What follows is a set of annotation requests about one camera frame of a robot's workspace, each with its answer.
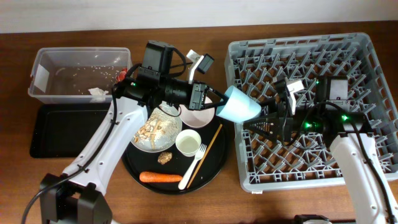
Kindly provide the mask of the white plastic cup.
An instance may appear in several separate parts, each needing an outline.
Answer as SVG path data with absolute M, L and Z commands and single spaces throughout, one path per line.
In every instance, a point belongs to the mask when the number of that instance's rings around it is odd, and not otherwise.
M 201 145 L 201 137 L 195 130 L 185 129 L 177 135 L 175 145 L 184 156 L 192 157 Z

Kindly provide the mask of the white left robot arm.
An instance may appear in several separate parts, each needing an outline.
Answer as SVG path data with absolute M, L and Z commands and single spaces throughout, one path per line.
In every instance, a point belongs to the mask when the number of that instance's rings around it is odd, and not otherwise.
M 47 174 L 42 180 L 34 197 L 40 201 L 42 223 L 114 223 L 104 195 L 132 135 L 162 102 L 198 111 L 227 102 L 227 96 L 215 91 L 221 101 L 206 104 L 210 90 L 203 82 L 175 78 L 125 78 L 115 84 L 108 114 L 82 152 L 61 176 Z

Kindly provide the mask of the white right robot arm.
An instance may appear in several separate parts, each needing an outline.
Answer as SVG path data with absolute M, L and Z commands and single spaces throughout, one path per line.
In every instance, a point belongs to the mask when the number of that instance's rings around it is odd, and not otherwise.
M 321 134 L 342 172 L 356 222 L 397 223 L 397 201 L 379 163 L 374 131 L 365 114 L 323 101 L 295 115 L 281 118 L 273 112 L 249 119 L 243 126 L 280 142 L 286 136 L 296 141 L 303 134 Z

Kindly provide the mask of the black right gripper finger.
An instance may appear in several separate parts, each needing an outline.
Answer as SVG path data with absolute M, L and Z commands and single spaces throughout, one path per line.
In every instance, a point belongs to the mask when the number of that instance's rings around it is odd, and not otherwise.
M 279 110 L 276 100 L 266 100 L 260 103 L 260 106 L 262 114 L 277 113 Z
M 271 113 L 247 120 L 243 128 L 250 130 L 268 140 L 277 140 L 280 117 L 277 113 Z

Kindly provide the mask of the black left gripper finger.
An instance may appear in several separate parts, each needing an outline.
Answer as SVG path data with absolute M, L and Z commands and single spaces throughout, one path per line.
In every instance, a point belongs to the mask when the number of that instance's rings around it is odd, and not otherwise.
M 227 99 L 227 96 L 224 93 L 221 93 L 218 90 L 213 89 L 213 88 L 208 88 L 207 89 L 207 93 L 212 93 L 212 94 L 218 96 L 221 99 Z
M 219 102 L 217 102 L 217 103 L 207 103 L 207 102 L 204 102 L 202 108 L 203 108 L 204 110 L 207 110 L 207 109 L 210 109 L 210 108 L 217 108 L 217 107 L 219 107 L 219 106 L 224 106 L 225 104 L 227 104 L 227 102 L 228 102 L 227 100 L 221 100 L 221 101 L 219 101 Z

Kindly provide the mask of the red snack wrapper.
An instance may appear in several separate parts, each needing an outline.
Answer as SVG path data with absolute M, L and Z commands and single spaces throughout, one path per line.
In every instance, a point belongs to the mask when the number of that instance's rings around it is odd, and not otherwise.
M 119 75 L 116 77 L 116 81 L 117 82 L 123 81 L 125 79 L 125 77 L 126 77 L 126 74 L 127 74 L 127 68 L 123 68 L 120 71 Z

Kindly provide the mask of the light blue plastic cup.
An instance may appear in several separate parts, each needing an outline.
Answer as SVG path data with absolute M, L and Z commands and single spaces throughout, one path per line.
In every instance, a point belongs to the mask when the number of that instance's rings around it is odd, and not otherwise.
M 243 124 L 245 121 L 260 115 L 260 104 L 235 86 L 230 86 L 224 94 L 228 97 L 228 101 L 225 105 L 217 107 L 216 115 L 218 117 Z

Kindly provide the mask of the grey plate with food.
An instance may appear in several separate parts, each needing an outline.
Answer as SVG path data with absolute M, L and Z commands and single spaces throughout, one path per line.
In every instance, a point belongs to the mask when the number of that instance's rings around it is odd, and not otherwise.
M 180 108 L 163 102 L 138 129 L 131 144 L 144 152 L 162 152 L 175 144 L 182 131 Z

